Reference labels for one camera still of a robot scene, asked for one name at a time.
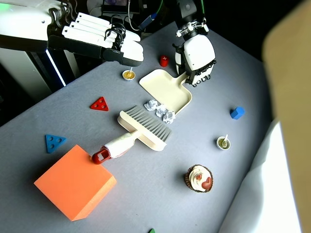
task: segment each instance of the cupcake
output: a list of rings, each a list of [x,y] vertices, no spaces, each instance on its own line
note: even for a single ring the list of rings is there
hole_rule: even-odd
[[[195,192],[207,193],[213,186],[213,175],[210,170],[202,165],[194,165],[185,175],[186,185]]]

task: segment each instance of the green object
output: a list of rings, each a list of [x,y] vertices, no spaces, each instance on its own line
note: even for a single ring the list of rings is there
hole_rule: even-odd
[[[5,11],[7,9],[10,9],[10,5],[9,4],[0,3],[0,11]]]
[[[201,6],[202,6],[202,13],[205,14],[203,0],[201,0]]]
[[[159,6],[159,9],[156,11],[156,13],[157,13],[157,14],[158,14],[158,13],[159,13],[159,11],[161,10],[162,4],[163,4],[163,0],[161,0],[161,3],[160,3],[160,6]]]

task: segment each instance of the red triangle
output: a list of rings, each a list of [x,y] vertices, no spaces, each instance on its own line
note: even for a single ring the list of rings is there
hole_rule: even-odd
[[[91,109],[101,110],[101,111],[109,111],[108,105],[103,97],[100,97],[90,106]]]

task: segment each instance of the brush head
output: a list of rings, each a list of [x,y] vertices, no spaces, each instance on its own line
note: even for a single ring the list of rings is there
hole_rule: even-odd
[[[139,131],[138,139],[153,150],[163,150],[171,130],[161,121],[151,117],[144,109],[135,106],[120,112],[118,122],[129,132]]]

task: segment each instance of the brush handle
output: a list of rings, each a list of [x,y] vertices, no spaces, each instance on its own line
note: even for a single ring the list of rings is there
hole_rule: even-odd
[[[108,159],[120,157],[128,152],[134,146],[135,140],[140,136],[139,131],[123,134],[108,143],[106,143],[99,152],[93,154],[92,161],[101,164]]]

